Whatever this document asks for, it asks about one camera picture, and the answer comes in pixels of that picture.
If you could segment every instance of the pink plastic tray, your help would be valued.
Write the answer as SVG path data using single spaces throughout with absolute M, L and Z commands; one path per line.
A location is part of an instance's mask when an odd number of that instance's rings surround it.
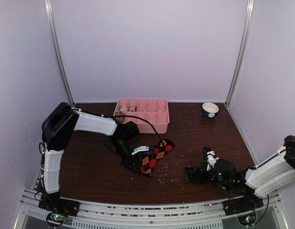
M 115 107 L 114 115 L 134 115 L 151 122 L 159 134 L 165 134 L 170 122 L 168 103 L 165 99 L 120 99 Z M 123 123 L 133 121 L 139 127 L 140 133 L 154 134 L 150 125 L 136 118 L 125 118 Z

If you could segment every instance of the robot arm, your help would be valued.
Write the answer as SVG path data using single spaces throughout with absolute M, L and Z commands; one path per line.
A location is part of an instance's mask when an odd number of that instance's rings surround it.
M 203 148 L 205 163 L 200 168 L 186 167 L 193 183 L 212 183 L 229 193 L 243 196 L 223 202 L 226 215 L 263 206 L 262 198 L 278 188 L 295 181 L 295 136 L 285 138 L 285 144 L 264 162 L 236 171 L 235 165 L 216 157 L 214 151 Z
M 72 209 L 78 208 L 78 202 L 62 203 L 64 200 L 60 198 L 59 192 L 61 157 L 71 140 L 73 131 L 81 130 L 107 135 L 117 154 L 122 157 L 121 164 L 135 174 L 145 177 L 152 175 L 157 161 L 174 147 L 170 140 L 161 139 L 156 147 L 140 146 L 132 149 L 128 141 L 139 134 L 139 129 L 134 122 L 121 124 L 112 118 L 82 112 L 81 109 L 71 107 L 67 103 L 59 104 L 42 123 L 41 129 L 43 199 L 40 201 L 39 207 L 47 210 L 57 209 L 58 212 L 64 211 L 68 206 Z M 159 157 L 158 152 L 163 152 L 163 156 Z M 152 164 L 147 165 L 143 163 L 143 160 L 144 162 L 150 161 Z M 73 213 L 68 211 L 68 215 L 75 216 L 76 214 L 77 211 L 73 211 Z
M 41 166 L 46 192 L 51 194 L 59 191 L 61 157 L 73 131 L 83 130 L 111 136 L 117 126 L 111 118 L 84 113 L 71 108 L 67 103 L 60 104 L 42 125 L 44 160 Z

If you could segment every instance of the bowl rim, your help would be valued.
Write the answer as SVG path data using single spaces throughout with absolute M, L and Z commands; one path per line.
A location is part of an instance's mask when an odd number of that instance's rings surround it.
M 206 110 L 206 107 L 205 107 L 205 106 L 207 106 L 207 105 L 210 105 L 210 106 L 211 106 L 210 109 L 214 109 L 215 111 L 207 111 L 207 110 Z M 202 107 L 203 107 L 203 109 L 204 109 L 206 112 L 208 112 L 208 113 L 215 114 L 215 113 L 219 112 L 219 107 L 218 107 L 216 104 L 214 104 L 214 103 L 210 103 L 210 102 L 203 103 Z

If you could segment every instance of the dark wood surface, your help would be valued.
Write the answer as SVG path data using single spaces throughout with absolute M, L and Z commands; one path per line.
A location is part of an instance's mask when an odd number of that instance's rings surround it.
M 214 119 L 201 115 L 201 104 L 169 104 L 170 124 L 164 138 L 176 147 L 157 165 L 151 178 L 139 177 L 120 165 L 121 158 L 104 145 L 101 134 L 74 132 L 61 162 L 61 196 L 115 204 L 172 204 L 226 198 L 210 184 L 192 184 L 184 168 L 203 162 L 202 148 L 233 161 L 238 170 L 253 166 L 252 158 L 223 104 Z M 113 114 L 115 104 L 78 104 L 84 110 Z M 134 146 L 158 143 L 155 135 L 140 134 Z

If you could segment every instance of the patterned cloth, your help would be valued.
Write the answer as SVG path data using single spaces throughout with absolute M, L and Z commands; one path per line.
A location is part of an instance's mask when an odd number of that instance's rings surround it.
M 151 177 L 157 163 L 174 147 L 171 140 L 163 139 L 154 149 L 150 149 L 148 155 L 146 152 L 139 152 L 131 159 L 123 160 L 122 164 L 139 176 Z

